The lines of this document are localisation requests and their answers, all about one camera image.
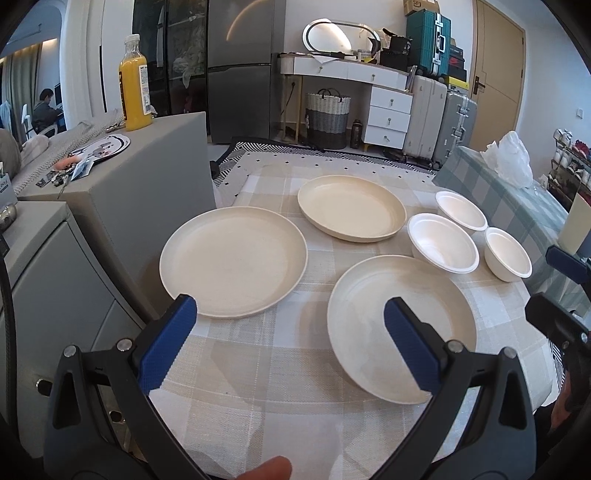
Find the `gray refrigerator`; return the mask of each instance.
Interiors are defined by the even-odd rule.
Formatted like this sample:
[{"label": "gray refrigerator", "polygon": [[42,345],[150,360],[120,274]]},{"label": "gray refrigerator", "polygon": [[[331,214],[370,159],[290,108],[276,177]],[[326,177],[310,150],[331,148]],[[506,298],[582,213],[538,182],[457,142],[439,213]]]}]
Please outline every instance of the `gray refrigerator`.
[{"label": "gray refrigerator", "polygon": [[210,0],[207,97],[212,142],[278,131],[285,0]]}]

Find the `wooden door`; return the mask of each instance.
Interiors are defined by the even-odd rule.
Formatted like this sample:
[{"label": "wooden door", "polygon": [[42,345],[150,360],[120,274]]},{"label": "wooden door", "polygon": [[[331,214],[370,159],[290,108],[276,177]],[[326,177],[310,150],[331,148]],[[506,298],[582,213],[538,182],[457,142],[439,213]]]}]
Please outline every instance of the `wooden door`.
[{"label": "wooden door", "polygon": [[470,83],[478,114],[470,148],[486,150],[515,129],[523,89],[525,33],[498,10],[476,0],[478,40]]}]

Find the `plastic bag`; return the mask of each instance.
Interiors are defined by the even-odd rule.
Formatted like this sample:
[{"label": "plastic bag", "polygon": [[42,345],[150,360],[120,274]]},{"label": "plastic bag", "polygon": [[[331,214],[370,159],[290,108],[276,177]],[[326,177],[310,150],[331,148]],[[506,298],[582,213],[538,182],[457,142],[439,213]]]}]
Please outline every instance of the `plastic bag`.
[{"label": "plastic bag", "polygon": [[531,187],[534,176],[530,167],[530,155],[516,132],[507,133],[497,145],[496,142],[480,152],[486,165],[499,174],[501,180],[517,188]]}]

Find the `man sitting at desk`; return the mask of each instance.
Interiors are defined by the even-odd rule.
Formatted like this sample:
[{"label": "man sitting at desk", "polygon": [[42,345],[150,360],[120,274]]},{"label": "man sitting at desk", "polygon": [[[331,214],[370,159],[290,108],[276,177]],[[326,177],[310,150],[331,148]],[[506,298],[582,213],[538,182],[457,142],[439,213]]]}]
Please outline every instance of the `man sitting at desk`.
[{"label": "man sitting at desk", "polygon": [[[41,132],[50,125],[56,122],[58,115],[61,114],[61,110],[56,110],[49,106],[51,98],[53,97],[53,91],[50,88],[46,88],[41,92],[39,96],[40,102],[33,110],[33,130],[36,133]],[[46,136],[52,137],[54,131],[49,131]]]}]

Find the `bottle label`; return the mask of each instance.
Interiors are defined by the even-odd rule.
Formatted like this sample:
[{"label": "bottle label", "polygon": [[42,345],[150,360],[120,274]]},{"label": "bottle label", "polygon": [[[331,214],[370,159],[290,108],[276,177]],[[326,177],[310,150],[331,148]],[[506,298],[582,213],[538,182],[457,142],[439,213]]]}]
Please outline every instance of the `bottle label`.
[{"label": "bottle label", "polygon": [[125,111],[125,96],[123,95],[123,75],[119,72],[119,90],[121,90],[121,106],[123,107],[123,120],[127,120],[127,111]]},{"label": "bottle label", "polygon": [[148,86],[148,66],[139,66],[139,89],[142,95],[142,107],[144,115],[150,113],[150,87]]}]

